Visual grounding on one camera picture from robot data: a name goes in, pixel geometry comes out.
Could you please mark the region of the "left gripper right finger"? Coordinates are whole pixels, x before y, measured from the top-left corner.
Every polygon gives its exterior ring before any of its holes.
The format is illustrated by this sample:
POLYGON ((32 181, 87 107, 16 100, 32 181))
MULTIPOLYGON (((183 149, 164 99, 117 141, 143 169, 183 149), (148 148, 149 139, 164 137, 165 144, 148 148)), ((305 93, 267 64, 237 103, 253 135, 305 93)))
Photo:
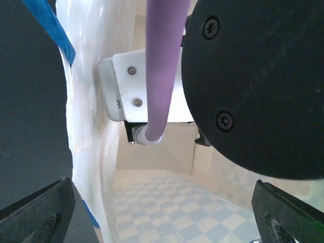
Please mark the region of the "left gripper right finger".
POLYGON ((258 180, 252 208, 261 242, 323 242, 323 212, 258 180))

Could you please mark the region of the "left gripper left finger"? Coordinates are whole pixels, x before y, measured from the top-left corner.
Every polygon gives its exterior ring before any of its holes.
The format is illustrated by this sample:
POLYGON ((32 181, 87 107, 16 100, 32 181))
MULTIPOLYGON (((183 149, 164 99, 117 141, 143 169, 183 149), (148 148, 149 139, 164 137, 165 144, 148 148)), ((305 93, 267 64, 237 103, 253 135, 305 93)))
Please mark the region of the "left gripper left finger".
POLYGON ((75 207, 69 178, 1 209, 1 242, 64 242, 75 207))

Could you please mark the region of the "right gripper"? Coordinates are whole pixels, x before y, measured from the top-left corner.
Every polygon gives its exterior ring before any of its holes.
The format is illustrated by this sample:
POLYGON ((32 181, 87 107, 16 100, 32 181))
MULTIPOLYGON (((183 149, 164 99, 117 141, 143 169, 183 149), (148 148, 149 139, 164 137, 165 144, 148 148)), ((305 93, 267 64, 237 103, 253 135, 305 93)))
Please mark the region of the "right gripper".
POLYGON ((198 1, 182 79, 196 125, 227 159, 323 178, 323 1, 198 1))

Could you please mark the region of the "blue checkered paper bag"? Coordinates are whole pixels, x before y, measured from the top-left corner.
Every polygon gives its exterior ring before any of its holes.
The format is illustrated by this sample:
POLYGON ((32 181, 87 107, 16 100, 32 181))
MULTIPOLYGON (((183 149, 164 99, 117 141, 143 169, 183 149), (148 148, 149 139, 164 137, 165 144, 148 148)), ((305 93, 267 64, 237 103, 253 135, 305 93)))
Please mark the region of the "blue checkered paper bag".
POLYGON ((161 142, 127 143, 124 123, 106 113, 96 66, 144 50, 145 1, 25 4, 61 54, 72 181, 100 242, 250 242, 260 236, 251 206, 257 180, 322 207, 323 180, 259 175, 196 145, 180 84, 161 142))

